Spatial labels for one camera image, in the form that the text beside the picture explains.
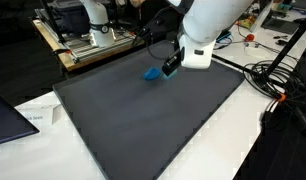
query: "machine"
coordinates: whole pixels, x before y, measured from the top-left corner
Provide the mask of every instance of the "machine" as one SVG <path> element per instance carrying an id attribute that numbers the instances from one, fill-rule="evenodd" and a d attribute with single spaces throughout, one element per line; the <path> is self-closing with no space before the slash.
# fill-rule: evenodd
<path id="1" fill-rule="evenodd" d="M 253 0 L 168 0 L 180 13 L 184 14 L 178 30 L 179 48 L 162 67 L 166 75 L 180 65 L 187 68 L 206 69 L 210 66 L 216 38 L 249 7 Z M 91 23 L 92 46 L 109 46 L 114 43 L 113 31 L 105 7 L 100 0 L 81 0 Z M 159 15 L 153 19 L 154 26 L 160 26 Z M 142 37 L 154 34 L 154 28 L 146 29 Z"/>
<path id="2" fill-rule="evenodd" d="M 175 52 L 164 63 L 168 76 L 180 65 L 187 68 L 207 69 L 211 63 L 216 38 L 231 26 L 251 5 L 253 0 L 168 0 L 184 15 L 178 30 Z M 159 26 L 167 26 L 169 16 L 159 13 L 144 27 L 142 38 L 150 39 Z"/>
<path id="3" fill-rule="evenodd" d="M 106 47 L 114 43 L 113 29 L 110 28 L 107 11 L 100 0 L 80 0 L 90 18 L 90 44 Z"/>

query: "paper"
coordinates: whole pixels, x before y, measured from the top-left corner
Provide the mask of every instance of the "paper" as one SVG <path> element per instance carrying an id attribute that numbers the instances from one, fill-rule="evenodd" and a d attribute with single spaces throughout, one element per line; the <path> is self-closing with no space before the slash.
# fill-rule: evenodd
<path id="1" fill-rule="evenodd" d="M 55 123 L 55 110 L 59 105 L 48 105 L 40 108 L 17 109 L 34 125 L 52 125 Z"/>
<path id="2" fill-rule="evenodd" d="M 48 94 L 45 94 L 41 97 L 38 97 L 36 99 L 33 99 L 31 101 L 28 101 L 24 104 L 21 104 L 16 107 L 17 110 L 24 110 L 24 109 L 47 109 L 50 106 L 53 108 L 60 105 L 59 99 L 56 97 L 56 95 L 51 92 Z"/>

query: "black stand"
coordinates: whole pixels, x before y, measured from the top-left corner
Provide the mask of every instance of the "black stand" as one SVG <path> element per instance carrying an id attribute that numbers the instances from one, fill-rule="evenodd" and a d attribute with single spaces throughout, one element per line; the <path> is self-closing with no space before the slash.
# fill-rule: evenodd
<path id="1" fill-rule="evenodd" d="M 281 63 L 281 61 L 290 52 L 290 50 L 293 48 L 293 46 L 296 44 L 296 42 L 302 37 L 302 35 L 305 33 L 305 31 L 306 31 L 306 18 L 300 24 L 299 29 L 295 32 L 295 34 L 292 36 L 290 41 L 285 45 L 283 50 L 275 58 L 272 65 L 266 70 L 267 75 L 270 75 L 274 71 L 274 69 Z"/>
<path id="2" fill-rule="evenodd" d="M 59 43 L 64 43 L 65 42 L 65 39 L 63 38 L 60 30 L 59 30 L 59 27 L 57 26 L 54 18 L 53 18 L 53 15 L 52 15 L 52 12 L 49 8 L 49 6 L 47 5 L 47 3 L 45 2 L 45 0 L 40 0 L 46 14 L 48 15 L 49 17 L 49 20 L 50 20 L 50 24 L 52 26 L 52 29 L 55 31 L 57 37 L 59 38 Z"/>

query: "desk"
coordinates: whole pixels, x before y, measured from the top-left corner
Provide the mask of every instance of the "desk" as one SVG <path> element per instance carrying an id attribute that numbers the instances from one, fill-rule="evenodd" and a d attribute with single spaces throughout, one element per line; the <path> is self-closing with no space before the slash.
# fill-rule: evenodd
<path id="1" fill-rule="evenodd" d="M 54 38 L 54 35 L 52 34 L 52 31 L 46 24 L 41 22 L 40 20 L 33 20 L 32 24 L 36 31 L 45 39 L 45 41 L 49 44 L 51 47 L 52 51 L 57 50 L 57 49 L 63 49 L 65 46 L 63 44 L 57 42 L 57 40 Z M 113 56 L 115 54 L 119 54 L 121 52 L 125 52 L 129 49 L 132 48 L 131 44 L 133 41 L 132 36 L 122 37 L 119 36 L 120 39 L 115 42 L 114 45 L 108 47 L 108 48 L 102 48 L 100 52 L 96 52 L 94 48 L 94 54 L 90 55 L 90 57 L 83 58 L 80 60 L 76 60 L 76 57 L 71 56 L 69 54 L 59 54 L 58 59 L 63 65 L 63 68 L 67 71 L 73 71 L 75 69 L 84 67 L 86 65 L 89 65 L 91 63 L 103 60 L 105 58 L 108 58 L 110 56 Z"/>
<path id="2" fill-rule="evenodd" d="M 232 29 L 233 36 L 238 41 L 241 38 L 235 28 Z M 247 31 L 241 29 L 241 33 L 246 34 Z M 281 49 L 274 45 L 276 40 L 267 36 L 267 33 L 275 32 L 261 29 L 255 36 L 261 43 Z M 216 54 L 241 65 L 261 60 L 246 56 L 243 47 L 243 44 L 234 44 Z M 289 54 L 300 58 L 305 48 L 306 33 Z M 285 59 L 283 62 L 295 65 L 293 60 Z M 22 106 L 47 104 L 51 98 L 55 98 L 53 92 Z M 271 101 L 243 82 L 159 179 L 232 179 L 260 134 L 261 113 Z M 57 116 L 52 126 L 32 121 L 41 130 L 40 134 L 0 145 L 0 180 L 104 179 L 61 107 Z"/>

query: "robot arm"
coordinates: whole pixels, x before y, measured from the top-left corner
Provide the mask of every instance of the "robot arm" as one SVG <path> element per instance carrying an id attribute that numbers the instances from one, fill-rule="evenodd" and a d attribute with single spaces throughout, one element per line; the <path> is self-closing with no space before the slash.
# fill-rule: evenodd
<path id="1" fill-rule="evenodd" d="M 195 69 L 208 68 L 216 38 L 253 2 L 253 0 L 168 1 L 185 15 L 178 34 L 179 49 L 176 51 L 178 54 L 165 61 L 162 67 L 166 75 L 172 73 L 179 64 Z"/>
<path id="2" fill-rule="evenodd" d="M 114 43 L 106 8 L 101 0 L 80 0 L 90 18 L 90 43 L 93 47 L 106 47 Z"/>

